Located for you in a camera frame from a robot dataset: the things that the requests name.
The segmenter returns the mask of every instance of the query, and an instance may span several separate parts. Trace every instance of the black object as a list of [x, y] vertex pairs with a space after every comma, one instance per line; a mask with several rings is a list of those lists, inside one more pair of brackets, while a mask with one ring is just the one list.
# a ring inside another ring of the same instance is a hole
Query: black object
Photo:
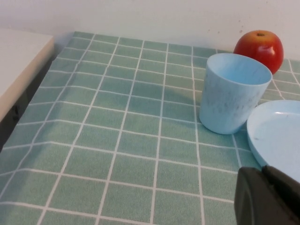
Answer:
[[300, 183], [272, 166], [242, 167], [234, 210], [238, 225], [300, 225]]

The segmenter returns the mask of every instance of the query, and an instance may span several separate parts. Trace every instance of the grid pattern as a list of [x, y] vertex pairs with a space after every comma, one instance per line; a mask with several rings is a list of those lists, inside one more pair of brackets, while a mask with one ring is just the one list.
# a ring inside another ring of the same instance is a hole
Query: grid pattern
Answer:
[[[237, 171], [259, 165], [245, 129], [198, 119], [217, 52], [75, 32], [0, 154], [0, 224], [234, 224]], [[260, 103], [299, 82], [285, 60]]]

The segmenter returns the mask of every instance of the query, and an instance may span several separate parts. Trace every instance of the light blue cup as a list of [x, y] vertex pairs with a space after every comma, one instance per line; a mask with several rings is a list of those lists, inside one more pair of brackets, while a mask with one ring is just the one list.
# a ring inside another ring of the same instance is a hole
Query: light blue cup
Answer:
[[271, 80], [270, 70], [252, 58], [233, 53], [210, 56], [199, 112], [201, 123], [218, 134], [237, 132]]

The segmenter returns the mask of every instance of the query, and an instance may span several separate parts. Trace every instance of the white shelf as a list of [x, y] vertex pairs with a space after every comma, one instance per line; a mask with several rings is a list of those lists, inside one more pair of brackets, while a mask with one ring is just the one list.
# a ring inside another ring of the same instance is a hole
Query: white shelf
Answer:
[[53, 52], [53, 36], [0, 29], [0, 121]]

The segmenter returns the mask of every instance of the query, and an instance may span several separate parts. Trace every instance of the cup rim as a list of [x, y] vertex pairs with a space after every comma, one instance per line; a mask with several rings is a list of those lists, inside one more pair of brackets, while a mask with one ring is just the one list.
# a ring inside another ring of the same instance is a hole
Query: cup rim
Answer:
[[[268, 73], [269, 73], [269, 75], [270, 75], [270, 78], [269, 78], [269, 80], [268, 80], [267, 82], [264, 82], [264, 83], [261, 83], [261, 84], [246, 84], [246, 83], [240, 83], [240, 82], [236, 82], [236, 81], [232, 81], [232, 80], [229, 80], [229, 79], [227, 79], [227, 78], [224, 78], [224, 77], [218, 75], [215, 71], [213, 71], [213, 70], [211, 69], [211, 66], [209, 66], [209, 62], [212, 61], [215, 57], [217, 57], [217, 56], [219, 56], [219, 55], [236, 55], [236, 56], [238, 56], [238, 57], [240, 57], [240, 58], [245, 58], [245, 59], [247, 59], [247, 60], [254, 61], [254, 62], [256, 62], [257, 64], [259, 64], [259, 65], [261, 65], [262, 67], [265, 67], [265, 68], [267, 69], [267, 71], [268, 71]], [[265, 84], [270, 83], [270, 82], [272, 81], [272, 79], [273, 79], [273, 74], [272, 74], [272, 72], [271, 72], [270, 69], [267, 68], [264, 64], [262, 64], [261, 62], [255, 60], [255, 59], [252, 59], [252, 58], [250, 58], [250, 57], [248, 57], [248, 56], [244, 56], [244, 55], [240, 55], [240, 54], [235, 54], [235, 53], [216, 53], [216, 54], [210, 56], [210, 57], [207, 59], [206, 67], [207, 67], [207, 68], [210, 68], [210, 71], [212, 71], [212, 72], [213, 72], [215, 75], [217, 75], [219, 78], [221, 78], [221, 79], [223, 79], [223, 80], [225, 80], [225, 81], [228, 81], [228, 82], [231, 82], [231, 83], [235, 83], [235, 84], [238, 84], [238, 85], [243, 85], [243, 86], [264, 86]]]

